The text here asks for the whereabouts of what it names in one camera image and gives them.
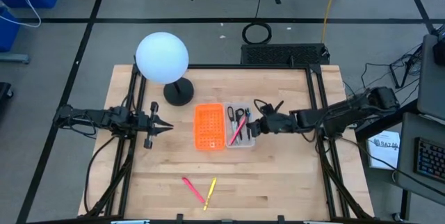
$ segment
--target scissors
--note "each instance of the scissors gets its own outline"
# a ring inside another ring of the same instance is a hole
[[[235,111],[235,114],[236,114],[236,123],[237,123],[236,126],[239,126],[241,118],[243,117],[243,115],[245,115],[245,111],[244,111],[244,109],[237,109]],[[239,132],[239,138],[243,139],[243,135],[242,135],[241,131]]]
[[[234,108],[229,106],[227,108],[227,115],[229,116],[230,123],[232,124],[232,131],[235,134],[236,133],[236,129],[238,128],[238,122],[237,122],[237,120],[235,120]],[[238,136],[236,137],[236,143],[239,144],[239,137]]]

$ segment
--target wooden tabletop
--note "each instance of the wooden tabletop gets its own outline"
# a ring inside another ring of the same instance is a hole
[[[323,66],[322,70],[329,104],[344,100],[339,67]],[[105,108],[120,105],[127,94],[130,76],[131,65],[115,66]],[[154,138],[151,150],[143,148],[146,134],[138,135],[125,218],[175,219],[177,214],[183,214],[188,220],[277,220],[277,215],[284,215],[288,221],[329,220],[320,160],[314,143],[308,143],[301,135],[263,134],[252,148],[215,152],[197,151],[193,143],[194,108],[198,104],[247,102],[254,109],[253,99],[262,99],[272,105],[284,100],[280,109],[283,113],[309,109],[304,71],[190,69],[184,77],[193,82],[195,96],[180,107],[166,102],[163,85],[147,81],[143,110],[149,113],[150,103],[158,102],[159,116],[175,128]],[[318,97],[315,76],[314,85]],[[252,114],[255,119],[260,117],[256,109]],[[99,131],[95,150],[110,135],[109,131]],[[351,130],[344,136],[355,140]],[[116,140],[104,148],[92,165],[88,187],[90,207],[109,185],[117,143]],[[342,141],[337,141],[337,149],[346,188],[372,215],[359,150]],[[212,177],[218,178],[207,211],[202,210],[202,203],[182,182],[183,176],[189,178],[204,198]],[[340,216],[335,186],[332,191]],[[117,213],[116,203],[119,200],[115,200],[113,213]],[[84,212],[81,204],[79,213]]]

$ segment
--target orange plastic tray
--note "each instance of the orange plastic tray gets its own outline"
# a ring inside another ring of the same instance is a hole
[[[224,106],[201,104],[195,108],[195,147],[201,151],[225,149]]]

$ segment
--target keyboard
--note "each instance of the keyboard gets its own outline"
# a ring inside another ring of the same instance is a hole
[[[445,183],[445,144],[435,143],[421,137],[417,137],[415,142],[414,171]]]

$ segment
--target black lamp stand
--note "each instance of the black lamp stand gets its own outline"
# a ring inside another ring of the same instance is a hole
[[[173,106],[183,106],[189,103],[195,90],[191,81],[185,78],[164,86],[164,97]]]

